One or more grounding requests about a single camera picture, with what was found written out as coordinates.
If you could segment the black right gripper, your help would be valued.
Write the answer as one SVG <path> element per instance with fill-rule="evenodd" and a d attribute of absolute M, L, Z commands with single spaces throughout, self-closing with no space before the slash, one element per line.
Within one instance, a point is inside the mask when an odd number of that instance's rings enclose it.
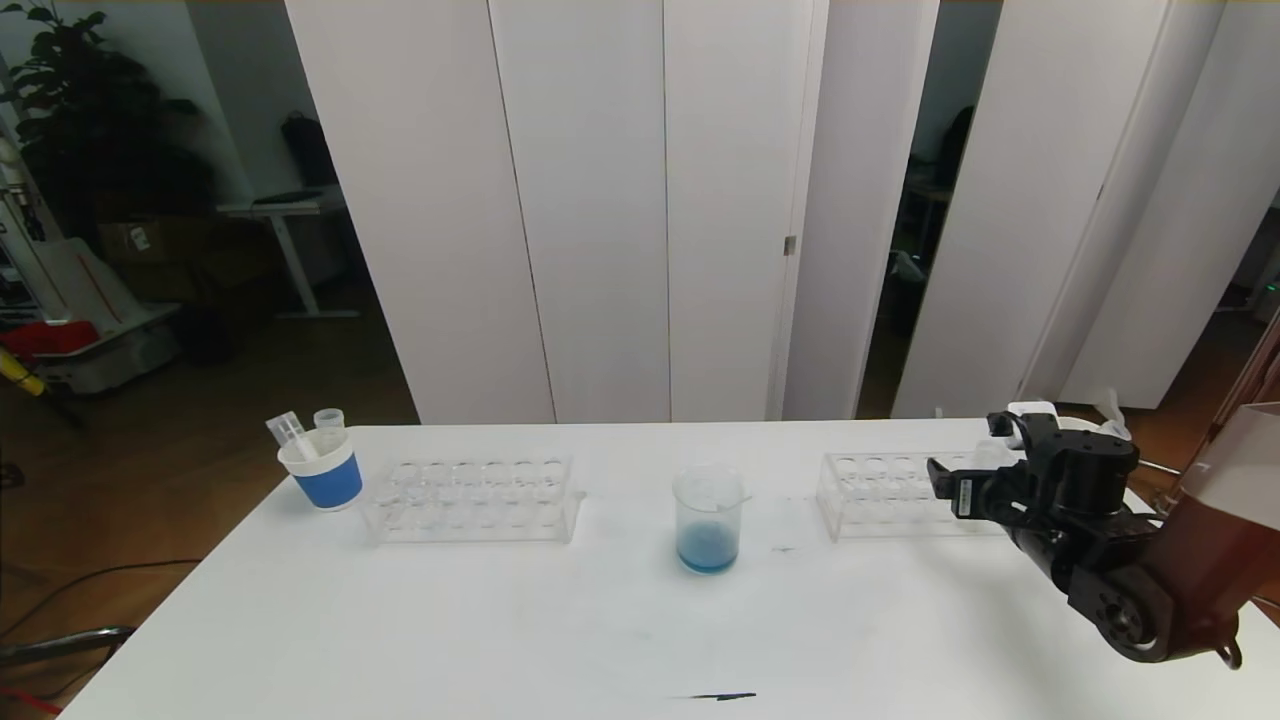
<path fill-rule="evenodd" d="M 950 500 L 957 519 L 1025 527 L 1030 491 L 1025 464 L 951 471 L 937 457 L 925 462 L 934 497 Z"/>

